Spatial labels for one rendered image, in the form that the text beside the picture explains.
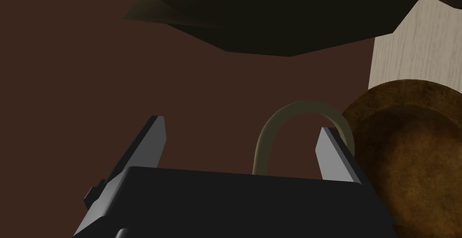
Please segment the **olive mug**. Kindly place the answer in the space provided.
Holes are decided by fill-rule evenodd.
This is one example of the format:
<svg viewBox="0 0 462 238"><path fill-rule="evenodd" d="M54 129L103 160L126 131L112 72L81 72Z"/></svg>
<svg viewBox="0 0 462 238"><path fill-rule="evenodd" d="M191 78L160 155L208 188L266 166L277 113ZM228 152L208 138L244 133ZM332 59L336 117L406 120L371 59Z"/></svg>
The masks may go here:
<svg viewBox="0 0 462 238"><path fill-rule="evenodd" d="M253 175L268 174L270 152L276 133L286 121L304 113L317 113L328 118L338 130L342 141L351 154L355 155L354 137L346 118L338 110L326 103L302 100L277 110L265 123L256 144Z"/></svg>

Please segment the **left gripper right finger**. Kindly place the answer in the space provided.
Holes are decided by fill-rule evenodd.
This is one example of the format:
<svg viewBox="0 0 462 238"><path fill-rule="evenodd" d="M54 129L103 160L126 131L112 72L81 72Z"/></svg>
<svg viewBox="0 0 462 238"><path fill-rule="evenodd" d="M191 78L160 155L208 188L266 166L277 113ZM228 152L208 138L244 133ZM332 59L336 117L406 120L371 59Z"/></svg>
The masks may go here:
<svg viewBox="0 0 462 238"><path fill-rule="evenodd" d="M315 153L323 180L361 183L348 159L351 153L334 128L321 128Z"/></svg>

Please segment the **brown round plate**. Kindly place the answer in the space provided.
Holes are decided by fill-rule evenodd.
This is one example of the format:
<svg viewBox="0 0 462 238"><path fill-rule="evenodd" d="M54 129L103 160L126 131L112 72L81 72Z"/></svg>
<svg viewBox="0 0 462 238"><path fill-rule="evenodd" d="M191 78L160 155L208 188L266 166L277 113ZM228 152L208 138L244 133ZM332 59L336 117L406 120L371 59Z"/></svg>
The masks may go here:
<svg viewBox="0 0 462 238"><path fill-rule="evenodd" d="M462 93L395 80L367 90L343 115L398 237L462 238Z"/></svg>

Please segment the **dark angular block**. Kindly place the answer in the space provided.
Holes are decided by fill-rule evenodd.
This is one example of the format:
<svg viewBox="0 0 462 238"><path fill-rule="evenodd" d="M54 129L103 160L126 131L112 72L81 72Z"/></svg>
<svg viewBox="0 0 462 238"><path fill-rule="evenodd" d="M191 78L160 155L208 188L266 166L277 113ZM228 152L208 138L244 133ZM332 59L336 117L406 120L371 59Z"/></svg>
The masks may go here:
<svg viewBox="0 0 462 238"><path fill-rule="evenodd" d="M138 0L125 17L219 49L296 56L392 33L418 0Z"/></svg>

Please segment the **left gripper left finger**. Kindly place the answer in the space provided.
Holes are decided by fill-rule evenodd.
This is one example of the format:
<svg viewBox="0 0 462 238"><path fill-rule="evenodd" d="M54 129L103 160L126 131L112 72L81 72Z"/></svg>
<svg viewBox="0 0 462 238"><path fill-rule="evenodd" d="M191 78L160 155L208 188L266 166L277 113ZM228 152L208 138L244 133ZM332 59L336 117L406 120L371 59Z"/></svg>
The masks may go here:
<svg viewBox="0 0 462 238"><path fill-rule="evenodd" d="M158 166L166 143L165 121L163 116L151 116L113 168L109 180L115 178L123 169L132 166Z"/></svg>

